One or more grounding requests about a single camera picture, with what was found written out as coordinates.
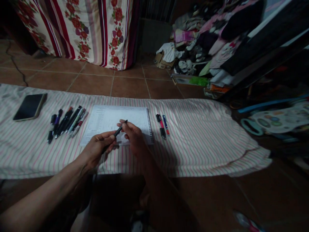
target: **notebook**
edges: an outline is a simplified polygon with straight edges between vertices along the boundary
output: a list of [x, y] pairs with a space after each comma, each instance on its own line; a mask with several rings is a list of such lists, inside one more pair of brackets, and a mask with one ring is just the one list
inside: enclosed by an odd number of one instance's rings
[[[117, 130], [117, 123], [119, 123], [120, 119], [128, 119], [129, 122], [139, 127], [142, 130], [144, 139], [148, 145], [154, 143], [149, 112], [146, 107], [94, 105], [86, 130], [80, 141], [80, 146], [86, 146], [92, 136], [96, 134]], [[119, 145], [130, 144], [129, 140], [125, 139], [124, 135], [124, 132], [120, 132], [117, 136], [117, 143]]]

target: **green object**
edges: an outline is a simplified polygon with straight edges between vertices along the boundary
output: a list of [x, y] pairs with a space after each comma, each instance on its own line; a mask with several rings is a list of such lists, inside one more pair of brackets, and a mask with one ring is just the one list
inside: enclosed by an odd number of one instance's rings
[[201, 70], [201, 72], [199, 73], [199, 76], [205, 76], [206, 74], [209, 73], [209, 70], [210, 70], [210, 64], [211, 64], [211, 61], [209, 61], [205, 67]]
[[205, 77], [192, 77], [189, 80], [190, 84], [200, 85], [200, 86], [206, 86], [208, 85], [209, 81]]

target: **pen clip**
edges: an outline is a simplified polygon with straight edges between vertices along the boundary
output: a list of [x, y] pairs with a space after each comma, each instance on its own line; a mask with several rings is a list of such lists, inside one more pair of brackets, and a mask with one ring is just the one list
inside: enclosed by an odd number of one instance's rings
[[161, 116], [159, 114], [156, 115], [158, 122], [161, 121]]

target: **striped mattress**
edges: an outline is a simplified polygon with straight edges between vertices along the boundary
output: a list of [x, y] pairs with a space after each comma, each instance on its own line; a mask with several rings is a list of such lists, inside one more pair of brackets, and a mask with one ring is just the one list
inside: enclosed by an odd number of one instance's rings
[[[0, 179], [23, 179], [54, 175], [81, 153], [79, 142], [88, 119], [78, 134], [61, 136], [47, 144], [51, 115], [78, 105], [89, 112], [93, 105], [147, 107], [154, 145], [150, 146], [162, 170], [170, 177], [244, 175], [266, 168], [270, 151], [260, 147], [230, 116], [230, 110], [212, 100], [151, 100], [42, 90], [2, 84], [0, 111]], [[35, 120], [13, 121], [24, 97], [48, 93]], [[171, 136], [163, 140], [157, 113], [165, 114]], [[141, 174], [141, 165], [128, 146], [108, 155], [99, 174]]]

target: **person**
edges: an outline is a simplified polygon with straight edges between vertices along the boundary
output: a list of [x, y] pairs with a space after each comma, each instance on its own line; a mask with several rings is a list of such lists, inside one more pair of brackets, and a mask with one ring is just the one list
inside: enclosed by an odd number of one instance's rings
[[[155, 226], [158, 231], [202, 231], [201, 226], [175, 186], [161, 171], [146, 145], [141, 130], [134, 124], [120, 120], [130, 149], [142, 165], [142, 173], [149, 191], [151, 207], [160, 213], [161, 219]], [[44, 220], [77, 184], [97, 167], [102, 150], [106, 153], [116, 145], [115, 131], [104, 132], [92, 137], [81, 154], [58, 174], [35, 191], [21, 199], [0, 215], [2, 231], [37, 231]]]

